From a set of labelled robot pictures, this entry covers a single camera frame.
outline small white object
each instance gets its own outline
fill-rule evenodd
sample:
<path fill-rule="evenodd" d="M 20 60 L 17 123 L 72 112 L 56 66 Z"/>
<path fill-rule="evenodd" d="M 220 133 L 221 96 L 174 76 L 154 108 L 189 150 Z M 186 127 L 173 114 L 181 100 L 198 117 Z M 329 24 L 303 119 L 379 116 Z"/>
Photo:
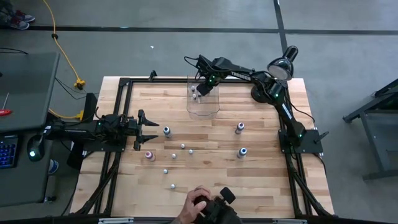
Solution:
<path fill-rule="evenodd" d="M 163 133 L 166 136 L 166 138 L 171 138 L 172 137 L 172 130 L 170 130 L 169 127 L 164 127 Z"/>
<path fill-rule="evenodd" d="M 149 151 L 145 153 L 145 158 L 149 159 L 151 162 L 154 162 L 156 159 L 155 155 Z"/>
<path fill-rule="evenodd" d="M 237 157 L 242 159 L 246 156 L 246 154 L 248 153 L 248 150 L 246 148 L 241 148 L 238 153 L 237 153 Z"/>
<path fill-rule="evenodd" d="M 239 123 L 239 124 L 236 126 L 235 134 L 241 134 L 242 131 L 243 131 L 243 129 L 244 129 L 244 124 L 243 124 L 243 123 Z"/>

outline butcher block tabletop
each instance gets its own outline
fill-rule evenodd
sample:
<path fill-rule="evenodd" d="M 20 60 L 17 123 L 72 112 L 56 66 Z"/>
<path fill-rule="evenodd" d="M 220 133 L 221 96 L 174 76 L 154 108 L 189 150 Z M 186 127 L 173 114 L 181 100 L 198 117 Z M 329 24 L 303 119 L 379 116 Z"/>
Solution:
<path fill-rule="evenodd" d="M 119 79 L 104 77 L 97 104 L 99 116 L 113 113 Z M 294 78 L 288 84 L 293 105 L 311 114 L 304 80 Z M 143 134 L 159 137 L 143 144 L 141 151 L 133 149 L 135 137 L 128 137 L 121 156 L 112 217 L 176 217 L 187 192 L 198 185 L 208 187 L 213 195 L 229 187 L 236 196 L 231 206 L 241 218 L 294 217 L 285 156 L 280 152 L 277 137 L 278 114 L 273 106 L 255 102 L 251 88 L 249 83 L 220 84 L 220 110 L 216 118 L 191 119 L 186 83 L 135 83 L 128 116 L 136 118 L 138 110 L 143 109 L 147 119 L 160 124 L 143 126 Z M 307 129 L 313 128 L 311 118 L 305 114 L 294 111 L 294 116 Z M 244 123 L 244 130 L 238 135 L 234 131 L 240 122 Z M 171 138 L 164 136 L 165 126 L 171 129 Z M 236 154 L 242 147 L 248 153 L 238 159 Z M 155 154 L 154 162 L 145 158 L 147 151 Z M 83 161 L 71 212 L 80 209 L 97 188 L 103 158 L 103 152 L 94 152 Z M 312 154 L 303 154 L 302 159 L 308 188 L 333 213 L 322 163 Z M 298 185 L 297 189 L 304 212 Z"/>

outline human hand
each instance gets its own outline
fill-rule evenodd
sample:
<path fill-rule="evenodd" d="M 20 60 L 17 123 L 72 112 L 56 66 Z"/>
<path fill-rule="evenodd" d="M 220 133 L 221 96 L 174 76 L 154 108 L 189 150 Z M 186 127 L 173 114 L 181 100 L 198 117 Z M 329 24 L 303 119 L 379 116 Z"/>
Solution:
<path fill-rule="evenodd" d="M 188 192 L 187 199 L 185 199 L 184 207 L 182 208 L 181 213 L 175 220 L 178 221 L 178 224 L 188 224 L 195 221 L 200 211 L 202 211 L 206 207 L 206 202 L 200 202 L 196 205 L 193 204 L 195 199 L 201 195 L 205 196 L 208 200 L 211 200 L 210 190 L 202 185 L 195 188 L 195 190 L 191 190 L 190 192 Z"/>

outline clear plastic container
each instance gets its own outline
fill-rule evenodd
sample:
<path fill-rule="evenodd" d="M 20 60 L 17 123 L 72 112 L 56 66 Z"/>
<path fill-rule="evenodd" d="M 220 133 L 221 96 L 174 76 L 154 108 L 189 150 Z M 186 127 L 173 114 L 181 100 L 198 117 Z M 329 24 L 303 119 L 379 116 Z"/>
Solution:
<path fill-rule="evenodd" d="M 206 96 L 200 96 L 196 90 L 196 87 L 204 81 L 204 78 L 195 80 L 187 77 L 187 111 L 191 119 L 213 119 L 220 110 L 218 86 L 213 87 Z"/>

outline concrete floor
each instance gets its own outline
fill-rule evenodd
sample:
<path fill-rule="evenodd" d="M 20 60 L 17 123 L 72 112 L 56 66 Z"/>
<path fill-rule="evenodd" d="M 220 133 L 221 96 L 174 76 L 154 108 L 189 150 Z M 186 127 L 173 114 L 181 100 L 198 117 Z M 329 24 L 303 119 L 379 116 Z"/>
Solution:
<path fill-rule="evenodd" d="M 41 0 L 14 0 L 50 26 Z M 60 26 L 182 27 L 277 29 L 273 0 L 48 0 Z M 279 0 L 286 29 L 397 30 L 394 0 Z M 29 53 L 57 50 L 50 31 L 0 30 L 0 47 Z M 224 56 L 245 67 L 264 68 L 282 53 L 279 34 L 189 32 L 58 32 L 76 70 L 98 92 L 105 75 L 192 75 L 183 56 Z M 328 183 L 335 213 L 345 218 L 397 222 L 398 178 L 364 182 L 376 171 L 360 121 L 341 119 L 369 101 L 369 95 L 397 78 L 396 35 L 287 35 L 296 45 L 295 76 L 305 79 L 312 114 L 323 140 Z M 72 86 L 75 77 L 61 58 L 57 77 Z M 84 100 L 73 100 L 57 84 L 50 107 L 77 114 Z M 63 149 L 53 157 L 65 163 Z M 62 166 L 58 200 L 50 204 L 0 208 L 0 220 L 60 215 L 75 186 L 77 173 Z"/>

